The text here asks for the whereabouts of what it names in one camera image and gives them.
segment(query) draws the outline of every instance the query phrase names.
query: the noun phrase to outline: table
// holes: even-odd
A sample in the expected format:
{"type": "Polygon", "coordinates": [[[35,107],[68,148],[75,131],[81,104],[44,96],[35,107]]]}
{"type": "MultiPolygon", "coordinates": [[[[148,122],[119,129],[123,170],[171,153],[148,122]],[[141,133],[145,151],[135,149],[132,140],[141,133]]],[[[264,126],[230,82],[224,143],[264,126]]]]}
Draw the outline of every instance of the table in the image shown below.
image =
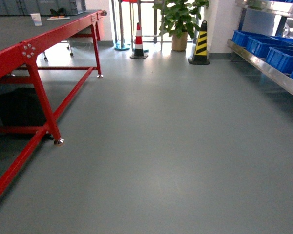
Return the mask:
{"type": "Polygon", "coordinates": [[[57,119],[79,91],[92,71],[98,71],[102,78],[97,40],[100,40],[98,21],[106,15],[104,10],[91,10],[65,20],[47,20],[42,17],[42,26],[35,26],[30,16],[0,17],[0,84],[33,84],[40,104],[47,119],[43,126],[9,127],[0,126],[0,133],[34,134],[26,147],[14,160],[0,178],[0,197],[12,182],[18,171],[28,160],[36,146],[46,133],[52,134],[56,145],[63,144],[57,119]],[[91,34],[79,33],[85,28],[91,34]],[[91,67],[38,67],[37,56],[51,46],[69,37],[92,37],[96,66],[91,67]],[[15,69],[26,69],[27,77],[7,77],[15,69]],[[62,101],[55,112],[52,112],[38,70],[85,70],[85,74],[62,101]]]}

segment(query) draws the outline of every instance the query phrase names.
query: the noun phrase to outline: red table leg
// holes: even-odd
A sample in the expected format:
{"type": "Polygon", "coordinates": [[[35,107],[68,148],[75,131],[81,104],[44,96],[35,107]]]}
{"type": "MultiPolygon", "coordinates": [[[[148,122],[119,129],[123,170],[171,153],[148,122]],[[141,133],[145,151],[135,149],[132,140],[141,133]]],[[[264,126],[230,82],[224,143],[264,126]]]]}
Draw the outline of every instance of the red table leg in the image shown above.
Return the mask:
{"type": "Polygon", "coordinates": [[[47,94],[45,93],[42,81],[40,79],[40,76],[38,73],[38,66],[36,65],[36,63],[30,64],[30,65],[27,64],[26,66],[32,78],[34,87],[37,92],[37,96],[39,98],[40,104],[42,105],[43,112],[47,119],[47,123],[49,125],[49,129],[48,129],[49,133],[53,135],[53,138],[55,140],[60,140],[61,139],[60,131],[58,129],[56,118],[54,117],[52,113],[47,94]]]}
{"type": "Polygon", "coordinates": [[[98,49],[98,43],[97,43],[97,38],[96,38],[96,36],[99,35],[99,33],[96,34],[96,30],[95,30],[94,26],[91,25],[91,34],[92,34],[92,39],[93,39],[94,54],[96,56],[97,69],[98,69],[97,78],[103,78],[103,75],[101,74],[99,49],[98,49]]]}

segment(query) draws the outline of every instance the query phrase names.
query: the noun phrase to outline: white wall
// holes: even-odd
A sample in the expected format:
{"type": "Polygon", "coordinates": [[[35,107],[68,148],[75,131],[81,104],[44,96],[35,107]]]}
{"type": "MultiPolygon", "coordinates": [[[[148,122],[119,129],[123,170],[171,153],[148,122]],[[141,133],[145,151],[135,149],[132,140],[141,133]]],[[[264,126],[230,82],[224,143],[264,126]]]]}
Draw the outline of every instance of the white wall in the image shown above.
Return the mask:
{"type": "Polygon", "coordinates": [[[103,17],[103,20],[100,20],[99,30],[101,40],[105,41],[113,41],[112,34],[112,8],[111,8],[111,0],[85,0],[87,10],[91,9],[99,9],[106,10],[107,16],[103,17]]]}
{"type": "Polygon", "coordinates": [[[227,40],[238,28],[242,8],[236,6],[235,0],[209,0],[205,9],[204,20],[208,24],[208,51],[210,53],[230,53],[227,40]]]}

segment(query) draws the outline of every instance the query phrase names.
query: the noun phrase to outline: stanchion base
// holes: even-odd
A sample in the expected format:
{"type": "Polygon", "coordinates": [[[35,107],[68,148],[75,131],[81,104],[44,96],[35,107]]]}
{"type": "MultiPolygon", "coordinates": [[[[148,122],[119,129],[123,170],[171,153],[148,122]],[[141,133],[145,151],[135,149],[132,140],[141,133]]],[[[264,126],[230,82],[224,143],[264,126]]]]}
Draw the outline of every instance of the stanchion base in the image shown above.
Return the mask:
{"type": "Polygon", "coordinates": [[[123,51],[123,50],[129,50],[130,47],[129,46],[127,47],[126,45],[123,45],[123,47],[122,47],[121,44],[116,43],[114,49],[119,50],[119,51],[123,51]]]}
{"type": "Polygon", "coordinates": [[[209,65],[210,61],[207,58],[206,61],[194,61],[192,58],[188,58],[188,61],[190,64],[194,64],[194,65],[209,65]]]}
{"type": "Polygon", "coordinates": [[[143,56],[135,56],[134,54],[130,56],[131,59],[145,59],[147,58],[148,55],[143,55],[143,56]]]}

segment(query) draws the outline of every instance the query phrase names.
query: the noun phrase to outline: orange and white traffic cone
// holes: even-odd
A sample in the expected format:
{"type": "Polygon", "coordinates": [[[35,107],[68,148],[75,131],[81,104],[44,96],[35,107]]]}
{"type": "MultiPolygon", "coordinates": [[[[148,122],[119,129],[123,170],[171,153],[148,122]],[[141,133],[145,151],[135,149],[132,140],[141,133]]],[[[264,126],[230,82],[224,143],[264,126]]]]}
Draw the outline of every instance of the orange and white traffic cone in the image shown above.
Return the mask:
{"type": "Polygon", "coordinates": [[[142,47],[142,34],[140,24],[137,23],[137,34],[135,40],[135,51],[134,54],[130,56],[131,59],[145,59],[148,55],[145,55],[142,47]]]}

